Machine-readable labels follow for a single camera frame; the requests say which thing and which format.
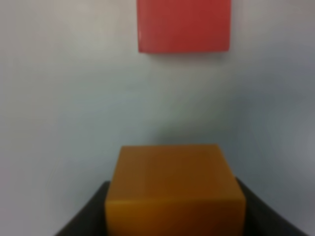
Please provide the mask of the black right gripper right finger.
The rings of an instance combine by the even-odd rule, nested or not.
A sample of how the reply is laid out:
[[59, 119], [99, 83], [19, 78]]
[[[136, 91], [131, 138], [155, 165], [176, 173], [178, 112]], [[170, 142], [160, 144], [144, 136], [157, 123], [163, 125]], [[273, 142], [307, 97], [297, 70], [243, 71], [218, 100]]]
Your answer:
[[305, 236], [302, 230], [288, 222], [264, 203], [240, 179], [236, 179], [246, 197], [244, 236]]

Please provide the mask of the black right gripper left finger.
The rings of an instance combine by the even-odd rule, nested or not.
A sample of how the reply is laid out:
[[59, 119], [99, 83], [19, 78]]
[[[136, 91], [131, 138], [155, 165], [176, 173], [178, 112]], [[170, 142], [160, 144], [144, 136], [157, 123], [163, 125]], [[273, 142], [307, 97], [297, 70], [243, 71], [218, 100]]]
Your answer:
[[110, 182], [104, 182], [88, 203], [57, 233], [58, 236], [106, 236], [105, 199]]

